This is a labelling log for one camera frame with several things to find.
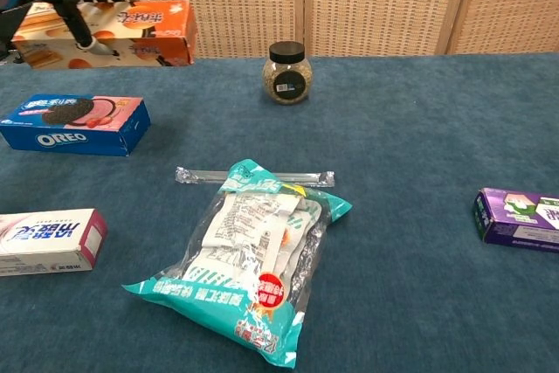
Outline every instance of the blue oreo box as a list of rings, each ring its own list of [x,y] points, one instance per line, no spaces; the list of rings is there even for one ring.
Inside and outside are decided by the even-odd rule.
[[[0,120],[13,149],[128,156],[150,124],[142,98],[35,95]]]

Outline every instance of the black jar lid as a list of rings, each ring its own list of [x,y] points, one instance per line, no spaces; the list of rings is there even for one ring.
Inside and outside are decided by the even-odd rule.
[[[281,65],[294,65],[305,59],[305,46],[296,41],[280,41],[270,45],[270,60]]]

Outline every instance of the purple snack package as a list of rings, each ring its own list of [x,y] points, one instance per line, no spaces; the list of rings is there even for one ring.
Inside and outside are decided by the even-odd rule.
[[[559,197],[483,188],[473,216],[488,244],[559,252]]]

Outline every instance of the plastic packaging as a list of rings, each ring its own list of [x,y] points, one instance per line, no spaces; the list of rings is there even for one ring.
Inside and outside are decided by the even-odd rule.
[[[294,368],[326,228],[350,209],[326,192],[283,183],[254,161],[239,162],[183,260],[124,288]]]
[[[228,172],[224,170],[193,170],[177,167],[175,179],[178,183],[223,183]],[[276,173],[276,178],[284,183],[297,183],[305,187],[334,187],[335,174],[329,170],[317,173]]]

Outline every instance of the blue carpet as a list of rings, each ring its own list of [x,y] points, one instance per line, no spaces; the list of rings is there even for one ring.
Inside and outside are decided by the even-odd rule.
[[[188,68],[0,67],[0,115],[35,93],[143,96],[130,157],[11,150],[0,213],[96,207],[90,273],[0,279],[2,372],[277,371],[127,294],[182,256],[217,186],[174,169],[334,170],[354,209],[331,226],[297,371],[559,371],[559,255],[482,244],[478,188],[559,195],[559,55],[313,59],[311,99],[273,104],[263,60]]]

